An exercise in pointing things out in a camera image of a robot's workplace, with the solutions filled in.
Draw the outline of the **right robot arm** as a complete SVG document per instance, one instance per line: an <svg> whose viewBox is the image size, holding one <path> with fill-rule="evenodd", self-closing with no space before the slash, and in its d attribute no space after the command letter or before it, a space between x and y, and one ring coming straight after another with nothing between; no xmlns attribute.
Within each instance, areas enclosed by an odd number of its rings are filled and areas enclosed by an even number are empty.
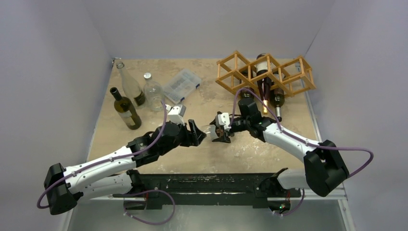
<svg viewBox="0 0 408 231"><path fill-rule="evenodd" d="M284 170L270 183L271 192L281 196L292 188L311 189L325 197L349 178L349 171L332 141L318 142L302 137L270 117L261 115L252 98L238 102L240 115L218 112L204 128L213 142L230 143L237 132L248 131L262 142L275 145L299 159L304 169Z"/></svg>

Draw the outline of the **clear tall glass bottle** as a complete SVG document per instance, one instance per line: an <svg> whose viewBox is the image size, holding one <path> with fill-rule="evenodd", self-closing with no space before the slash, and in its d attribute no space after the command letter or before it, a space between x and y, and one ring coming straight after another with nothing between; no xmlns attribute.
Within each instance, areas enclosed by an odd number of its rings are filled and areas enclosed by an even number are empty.
<svg viewBox="0 0 408 231"><path fill-rule="evenodd" d="M116 68L122 78L122 89L125 95L131 99L135 108L142 108L146 98L139 82L127 71L122 61L116 63Z"/></svg>

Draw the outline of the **clear squat glass bottle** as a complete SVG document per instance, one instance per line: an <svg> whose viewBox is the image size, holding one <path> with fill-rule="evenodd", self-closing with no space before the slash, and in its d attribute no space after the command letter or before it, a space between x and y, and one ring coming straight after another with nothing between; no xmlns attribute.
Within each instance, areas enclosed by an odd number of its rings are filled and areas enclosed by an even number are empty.
<svg viewBox="0 0 408 231"><path fill-rule="evenodd" d="M153 80L152 74L149 72L144 73L143 77L146 81L143 90L149 108L154 112L162 111L162 103L165 102L162 86Z"/></svg>

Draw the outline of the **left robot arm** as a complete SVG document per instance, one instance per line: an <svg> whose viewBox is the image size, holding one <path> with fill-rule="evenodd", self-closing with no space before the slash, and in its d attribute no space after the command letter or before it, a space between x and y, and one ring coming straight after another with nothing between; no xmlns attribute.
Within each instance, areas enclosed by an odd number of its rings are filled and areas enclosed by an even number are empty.
<svg viewBox="0 0 408 231"><path fill-rule="evenodd" d="M120 171L137 168L158 160L171 150L181 146L199 146L206 134L196 126L194 120L177 124L165 122L155 131L137 137L120 149L90 162L71 167L61 163L49 167L44 180L44 193L48 204L40 209L49 209L51 215L65 213L77 205L85 195L85 188Z"/></svg>

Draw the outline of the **green bottle cream label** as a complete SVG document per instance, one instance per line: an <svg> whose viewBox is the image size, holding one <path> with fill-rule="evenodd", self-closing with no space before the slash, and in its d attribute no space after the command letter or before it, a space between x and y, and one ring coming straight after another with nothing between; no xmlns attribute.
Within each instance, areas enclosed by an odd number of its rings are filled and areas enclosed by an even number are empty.
<svg viewBox="0 0 408 231"><path fill-rule="evenodd" d="M136 112L131 100L120 94L116 87L110 88L109 92L114 97L114 109L130 130L136 130L141 127L141 118Z"/></svg>

